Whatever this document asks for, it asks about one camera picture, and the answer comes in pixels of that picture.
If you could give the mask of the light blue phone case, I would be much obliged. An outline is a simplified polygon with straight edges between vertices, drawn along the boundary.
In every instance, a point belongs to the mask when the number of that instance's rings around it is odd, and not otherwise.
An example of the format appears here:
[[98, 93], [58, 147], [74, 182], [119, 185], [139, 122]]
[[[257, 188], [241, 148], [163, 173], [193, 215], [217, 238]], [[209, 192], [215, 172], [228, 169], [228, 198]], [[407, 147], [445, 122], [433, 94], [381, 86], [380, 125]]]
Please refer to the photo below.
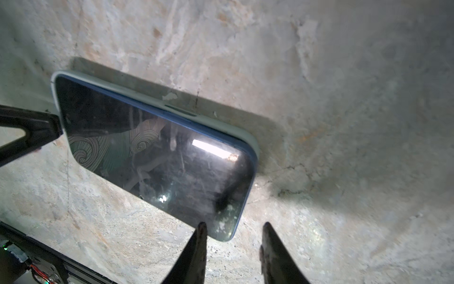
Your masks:
[[56, 104], [56, 108], [59, 112], [62, 112], [62, 110], [60, 103], [57, 101], [56, 80], [60, 77], [73, 80], [81, 85], [88, 85], [89, 87], [96, 89], [97, 91], [105, 91], [109, 95], [119, 95], [121, 99], [129, 99], [133, 102], [143, 103], [144, 106], [149, 108], [154, 107], [158, 110], [162, 110], [165, 114], [175, 114], [177, 115], [177, 118], [182, 118], [184, 120], [189, 120], [191, 122], [204, 125], [210, 130], [216, 130], [229, 137], [235, 138], [238, 140], [238, 142], [236, 143], [238, 147], [241, 147], [240, 143], [243, 143], [244, 147], [246, 148], [246, 152], [251, 155], [251, 158], [254, 160], [254, 162], [258, 163], [259, 161], [260, 147], [257, 139], [251, 133], [240, 127], [225, 123], [217, 118], [210, 118], [202, 114], [197, 114], [184, 108], [177, 107], [170, 101], [154, 98], [150, 95], [146, 95], [130, 88], [126, 88], [78, 71], [61, 70], [56, 71], [52, 74], [50, 80], [52, 95]]

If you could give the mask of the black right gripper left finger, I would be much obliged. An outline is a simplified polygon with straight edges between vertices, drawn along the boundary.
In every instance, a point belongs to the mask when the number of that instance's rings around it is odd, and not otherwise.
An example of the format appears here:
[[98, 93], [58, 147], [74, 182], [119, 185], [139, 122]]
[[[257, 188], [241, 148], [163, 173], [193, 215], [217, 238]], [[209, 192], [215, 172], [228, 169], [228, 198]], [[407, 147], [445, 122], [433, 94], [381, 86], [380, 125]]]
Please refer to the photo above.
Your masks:
[[162, 284], [203, 284], [205, 281], [208, 229], [199, 223]]

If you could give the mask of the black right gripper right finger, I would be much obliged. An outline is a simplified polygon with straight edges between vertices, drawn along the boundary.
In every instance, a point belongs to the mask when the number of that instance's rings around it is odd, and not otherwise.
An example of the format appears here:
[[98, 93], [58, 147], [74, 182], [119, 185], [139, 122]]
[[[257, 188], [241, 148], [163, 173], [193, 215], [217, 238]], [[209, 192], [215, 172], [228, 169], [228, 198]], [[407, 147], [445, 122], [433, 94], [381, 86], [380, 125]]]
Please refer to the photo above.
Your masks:
[[260, 261], [265, 284], [310, 284], [269, 222], [262, 228]]

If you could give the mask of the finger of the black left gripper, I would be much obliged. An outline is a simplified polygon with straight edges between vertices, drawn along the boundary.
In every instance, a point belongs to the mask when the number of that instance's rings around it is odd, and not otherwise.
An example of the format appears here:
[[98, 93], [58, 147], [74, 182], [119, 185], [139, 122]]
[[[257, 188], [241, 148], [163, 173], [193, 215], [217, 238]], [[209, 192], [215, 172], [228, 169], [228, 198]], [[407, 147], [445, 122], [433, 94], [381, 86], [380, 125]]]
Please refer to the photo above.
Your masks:
[[1, 166], [36, 151], [63, 135], [57, 115], [5, 105], [1, 106], [1, 126], [25, 132], [25, 136], [1, 146]]

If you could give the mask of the dark blue phone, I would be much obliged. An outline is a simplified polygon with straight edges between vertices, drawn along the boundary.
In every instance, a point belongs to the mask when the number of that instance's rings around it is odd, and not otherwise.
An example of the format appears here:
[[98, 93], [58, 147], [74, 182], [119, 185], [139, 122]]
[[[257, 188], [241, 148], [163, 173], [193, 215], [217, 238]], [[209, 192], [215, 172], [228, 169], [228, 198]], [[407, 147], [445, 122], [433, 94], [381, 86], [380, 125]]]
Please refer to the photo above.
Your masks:
[[258, 168], [254, 137], [78, 72], [52, 92], [74, 159], [218, 241], [233, 238]]

